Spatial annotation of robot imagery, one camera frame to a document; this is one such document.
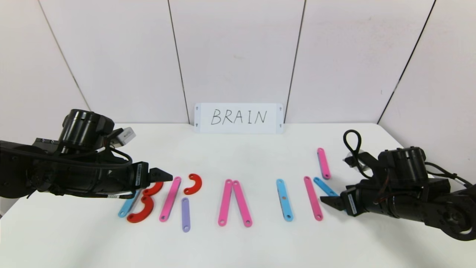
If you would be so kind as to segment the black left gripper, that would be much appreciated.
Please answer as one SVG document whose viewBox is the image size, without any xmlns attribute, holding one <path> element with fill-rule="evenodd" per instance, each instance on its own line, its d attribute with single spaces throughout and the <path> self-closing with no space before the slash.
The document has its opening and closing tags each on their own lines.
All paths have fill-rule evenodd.
<svg viewBox="0 0 476 268">
<path fill-rule="evenodd" d="M 173 180 L 173 175 L 159 168 L 148 169 L 147 162 L 120 161 L 110 164 L 119 167 L 105 169 L 105 193 L 109 195 L 134 192 L 150 183 Z"/>
</svg>

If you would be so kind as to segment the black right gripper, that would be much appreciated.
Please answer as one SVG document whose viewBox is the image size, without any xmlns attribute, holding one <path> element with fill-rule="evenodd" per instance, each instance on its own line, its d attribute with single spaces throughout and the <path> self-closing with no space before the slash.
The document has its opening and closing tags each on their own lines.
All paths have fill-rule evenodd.
<svg viewBox="0 0 476 268">
<path fill-rule="evenodd" d="M 352 217 L 363 213 L 382 214 L 380 204 L 374 204 L 378 193 L 377 184 L 371 180 L 361 180 L 355 185 L 347 185 L 340 196 L 321 196 L 320 201 L 338 211 L 345 211 Z"/>
</svg>

